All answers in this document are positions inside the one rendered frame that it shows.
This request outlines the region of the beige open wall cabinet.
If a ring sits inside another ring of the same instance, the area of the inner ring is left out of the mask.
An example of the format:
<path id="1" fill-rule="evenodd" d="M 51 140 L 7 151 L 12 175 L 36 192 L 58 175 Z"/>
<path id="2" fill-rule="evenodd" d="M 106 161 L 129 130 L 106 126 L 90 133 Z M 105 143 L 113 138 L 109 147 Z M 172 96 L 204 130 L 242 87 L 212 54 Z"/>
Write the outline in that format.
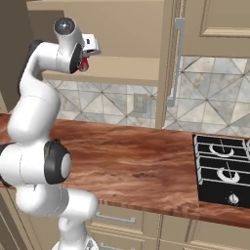
<path id="1" fill-rule="evenodd" d="M 92 33 L 101 53 L 89 69 L 74 74 L 45 71 L 47 79 L 108 84 L 158 84 L 162 27 L 161 1 L 35 0 L 27 3 L 33 35 L 54 42 L 54 21 L 69 17 Z"/>

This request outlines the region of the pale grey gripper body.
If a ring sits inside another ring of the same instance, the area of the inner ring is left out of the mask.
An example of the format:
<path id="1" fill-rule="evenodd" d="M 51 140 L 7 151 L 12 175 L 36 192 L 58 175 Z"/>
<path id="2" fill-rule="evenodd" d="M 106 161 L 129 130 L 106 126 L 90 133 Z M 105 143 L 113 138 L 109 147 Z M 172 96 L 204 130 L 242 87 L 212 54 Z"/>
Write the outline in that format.
<path id="1" fill-rule="evenodd" d="M 89 50 L 83 50 L 83 56 L 84 57 L 91 57 L 91 56 L 94 56 L 94 55 L 99 55 L 101 53 L 100 50 L 97 50 L 97 49 L 89 49 Z"/>

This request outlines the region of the brown tall cabinet side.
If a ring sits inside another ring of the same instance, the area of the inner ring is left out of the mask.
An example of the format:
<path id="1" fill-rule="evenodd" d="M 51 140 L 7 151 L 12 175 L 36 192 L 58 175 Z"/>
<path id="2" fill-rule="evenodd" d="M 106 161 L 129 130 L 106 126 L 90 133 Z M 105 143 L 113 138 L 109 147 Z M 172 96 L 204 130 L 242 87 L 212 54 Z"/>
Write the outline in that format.
<path id="1" fill-rule="evenodd" d="M 0 0 L 0 92 L 8 111 L 19 99 L 17 85 L 32 40 L 25 0 Z"/>

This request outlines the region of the beige wall socket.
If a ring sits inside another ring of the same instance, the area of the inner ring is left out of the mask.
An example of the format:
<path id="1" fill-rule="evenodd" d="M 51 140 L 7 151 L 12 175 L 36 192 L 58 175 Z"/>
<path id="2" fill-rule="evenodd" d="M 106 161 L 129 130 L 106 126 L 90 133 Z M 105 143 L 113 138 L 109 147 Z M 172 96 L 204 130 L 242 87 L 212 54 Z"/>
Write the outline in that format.
<path id="1" fill-rule="evenodd" d="M 147 107 L 147 94 L 134 95 L 134 111 L 138 113 L 146 113 Z"/>

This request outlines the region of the beige panelled wall cabinet door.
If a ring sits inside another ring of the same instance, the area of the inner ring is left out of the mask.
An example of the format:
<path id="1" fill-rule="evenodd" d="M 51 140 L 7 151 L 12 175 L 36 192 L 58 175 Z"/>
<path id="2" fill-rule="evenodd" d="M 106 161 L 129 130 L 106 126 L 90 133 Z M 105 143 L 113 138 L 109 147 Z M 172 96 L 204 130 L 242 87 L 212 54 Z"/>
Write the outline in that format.
<path id="1" fill-rule="evenodd" d="M 250 0 L 186 0 L 184 56 L 250 58 Z"/>

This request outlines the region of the beige drawer front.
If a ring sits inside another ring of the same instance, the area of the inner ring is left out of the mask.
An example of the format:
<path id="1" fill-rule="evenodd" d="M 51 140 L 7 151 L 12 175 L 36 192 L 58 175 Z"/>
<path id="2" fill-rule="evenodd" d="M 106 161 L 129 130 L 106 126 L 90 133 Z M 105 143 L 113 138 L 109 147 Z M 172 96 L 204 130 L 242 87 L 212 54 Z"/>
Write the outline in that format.
<path id="1" fill-rule="evenodd" d="M 136 222 L 131 224 L 118 223 L 111 220 L 99 219 L 96 215 L 88 222 L 89 226 L 102 228 L 102 229 L 111 229 L 123 232 L 130 232 L 135 234 L 143 233 L 144 225 L 144 215 L 141 211 L 126 209 L 115 206 L 108 206 L 100 204 L 98 211 L 101 211 L 103 215 L 110 217 L 118 217 L 123 219 L 130 219 L 131 217 L 136 217 Z"/>
<path id="2" fill-rule="evenodd" d="M 100 247 L 101 242 L 104 242 L 108 246 L 122 248 L 125 250 L 130 250 L 130 248 L 135 248 L 136 250 L 143 250 L 142 242 L 132 237 L 118 235 L 111 232 L 96 229 L 90 229 L 89 233 L 91 237 L 97 242 L 100 250 L 104 250 L 102 247 Z"/>

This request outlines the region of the black gas hob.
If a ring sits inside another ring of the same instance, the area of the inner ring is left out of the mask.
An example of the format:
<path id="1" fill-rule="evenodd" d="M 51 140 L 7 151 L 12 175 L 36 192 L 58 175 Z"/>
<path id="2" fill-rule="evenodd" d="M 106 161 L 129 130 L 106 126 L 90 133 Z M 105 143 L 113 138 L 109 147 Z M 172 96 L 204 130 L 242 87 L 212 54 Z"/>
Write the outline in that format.
<path id="1" fill-rule="evenodd" d="M 198 199 L 250 208 L 250 139 L 193 134 L 192 141 Z"/>

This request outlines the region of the beige base cabinet door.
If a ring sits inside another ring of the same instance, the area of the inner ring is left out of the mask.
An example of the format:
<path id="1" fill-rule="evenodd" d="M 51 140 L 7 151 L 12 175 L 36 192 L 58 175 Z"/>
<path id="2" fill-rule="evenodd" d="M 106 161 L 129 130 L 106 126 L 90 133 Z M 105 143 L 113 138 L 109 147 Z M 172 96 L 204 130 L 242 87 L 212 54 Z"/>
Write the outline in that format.
<path id="1" fill-rule="evenodd" d="M 197 221 L 164 215 L 158 250 L 194 250 L 191 246 Z"/>
<path id="2" fill-rule="evenodd" d="M 185 242 L 213 250 L 250 250 L 250 229 L 190 220 Z"/>

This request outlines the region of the red drink can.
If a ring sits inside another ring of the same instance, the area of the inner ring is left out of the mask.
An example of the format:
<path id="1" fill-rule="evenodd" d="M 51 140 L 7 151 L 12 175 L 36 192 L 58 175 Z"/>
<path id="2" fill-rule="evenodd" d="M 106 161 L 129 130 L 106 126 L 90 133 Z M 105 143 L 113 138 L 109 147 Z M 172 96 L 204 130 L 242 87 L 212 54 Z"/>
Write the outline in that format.
<path id="1" fill-rule="evenodd" d="M 89 64 L 88 64 L 88 59 L 87 58 L 83 58 L 80 64 L 80 71 L 87 71 L 89 68 Z"/>

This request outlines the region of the beige open cabinet door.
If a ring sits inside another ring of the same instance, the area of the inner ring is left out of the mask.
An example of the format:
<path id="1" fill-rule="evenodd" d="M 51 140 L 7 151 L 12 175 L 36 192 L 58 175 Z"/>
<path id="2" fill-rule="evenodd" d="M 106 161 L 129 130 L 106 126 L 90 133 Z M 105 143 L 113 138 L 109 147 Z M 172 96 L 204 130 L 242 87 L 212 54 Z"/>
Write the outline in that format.
<path id="1" fill-rule="evenodd" d="M 174 83 L 180 41 L 180 32 L 175 29 L 175 18 L 184 16 L 185 2 L 186 0 L 164 0 L 155 112 L 155 127 L 157 129 L 164 126 L 167 98 L 171 94 Z"/>

